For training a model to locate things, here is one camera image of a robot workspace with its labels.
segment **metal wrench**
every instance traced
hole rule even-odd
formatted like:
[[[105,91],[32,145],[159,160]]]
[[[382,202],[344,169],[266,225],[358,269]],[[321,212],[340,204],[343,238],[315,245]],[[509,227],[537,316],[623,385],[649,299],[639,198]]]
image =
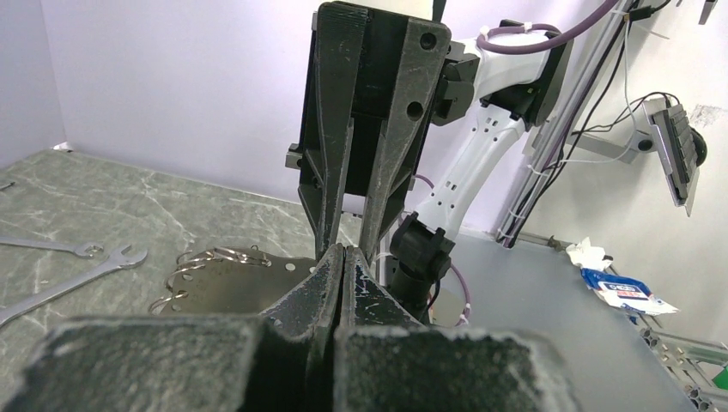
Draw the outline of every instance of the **metal wrench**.
[[[0,309],[0,328],[2,328],[9,321],[24,315],[33,309],[43,306],[44,304],[55,300],[73,290],[80,288],[81,286],[94,281],[103,275],[115,272],[121,269],[136,268],[144,262],[147,258],[147,250],[140,251],[134,256],[127,257],[124,255],[126,251],[131,249],[131,245],[124,245],[115,249],[109,253],[109,258],[103,263],[90,271],[80,275],[69,281],[59,283],[58,285],[34,294],[33,296],[14,304],[6,309]]]
[[[33,249],[45,249],[48,251],[67,251],[84,259],[93,258],[96,252],[104,251],[104,246],[101,243],[96,242],[88,242],[83,245],[67,245],[59,242],[20,239],[10,236],[0,236],[0,245],[32,247]]]

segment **gray tabletop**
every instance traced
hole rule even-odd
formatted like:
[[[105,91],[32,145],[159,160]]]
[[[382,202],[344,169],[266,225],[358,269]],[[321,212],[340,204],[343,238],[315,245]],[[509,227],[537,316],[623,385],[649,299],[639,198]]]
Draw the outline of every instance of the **gray tabletop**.
[[[30,312],[0,329],[0,405],[18,384],[34,344],[54,325],[83,314],[144,314],[184,250],[258,245],[278,256],[313,257],[300,205],[119,165],[76,153],[45,151],[0,171],[0,234],[68,243],[99,241],[107,250],[148,248],[140,267],[121,270]],[[359,236],[342,218],[339,241]],[[92,269],[104,257],[0,245],[0,307]]]
[[[585,412],[695,410],[625,314],[586,288],[565,253],[525,242],[509,251],[462,234],[456,243],[452,261],[473,294],[470,324],[548,338]],[[461,289],[454,276],[443,286]]]

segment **wrench handle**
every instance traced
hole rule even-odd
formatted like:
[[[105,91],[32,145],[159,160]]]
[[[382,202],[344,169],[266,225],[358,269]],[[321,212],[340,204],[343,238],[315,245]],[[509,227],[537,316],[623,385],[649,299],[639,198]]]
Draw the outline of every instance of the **wrench handle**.
[[[0,245],[31,247],[33,249],[45,249],[48,251],[69,251],[71,253],[74,253],[75,250],[75,246],[66,245],[65,243],[19,239],[11,238],[9,236],[0,236]]]
[[[20,302],[10,307],[0,309],[0,328],[2,328],[9,321],[28,312],[31,312],[33,309],[37,309],[43,306],[51,300],[55,300],[65,294],[68,294],[80,288],[81,286],[102,277],[103,275],[107,275],[121,269],[122,268],[117,264],[104,262],[103,264],[96,266],[95,268],[84,273],[83,275],[79,275],[66,282],[59,283],[58,285],[50,289],[44,290],[43,292],[40,292],[38,294],[34,294],[33,296],[26,298],[25,300],[21,300]]]

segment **white robotic arm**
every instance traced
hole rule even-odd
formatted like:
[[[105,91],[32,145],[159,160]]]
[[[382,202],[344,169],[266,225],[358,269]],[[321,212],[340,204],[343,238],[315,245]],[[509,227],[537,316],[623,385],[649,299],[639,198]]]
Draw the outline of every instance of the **white robotic arm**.
[[[541,33],[508,34],[491,41],[501,45],[530,45],[546,40]],[[465,53],[481,57],[473,83],[474,99],[464,125],[467,138],[455,161],[430,196],[415,211],[418,220],[432,230],[441,227],[448,239],[455,239],[470,204],[501,157],[526,132],[522,118],[514,118],[506,108],[483,106],[481,98],[517,84],[538,79],[549,60],[549,51],[509,56],[483,51],[476,40],[466,40]]]

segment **gray marble tabletop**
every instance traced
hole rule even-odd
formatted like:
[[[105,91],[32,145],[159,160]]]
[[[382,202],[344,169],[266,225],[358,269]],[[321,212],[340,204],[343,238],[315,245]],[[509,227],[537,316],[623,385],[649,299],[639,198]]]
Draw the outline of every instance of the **gray marble tabletop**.
[[[313,236],[299,204],[206,185],[163,173],[45,151],[0,171],[0,235],[68,243],[131,243],[148,248],[140,267],[120,270],[0,329],[0,405],[19,383],[34,344],[65,318],[145,314],[166,296],[162,283],[184,250],[258,245],[279,256],[313,257]],[[358,238],[359,222],[342,218],[339,241]],[[69,280],[102,262],[69,253],[0,245],[0,308]]]

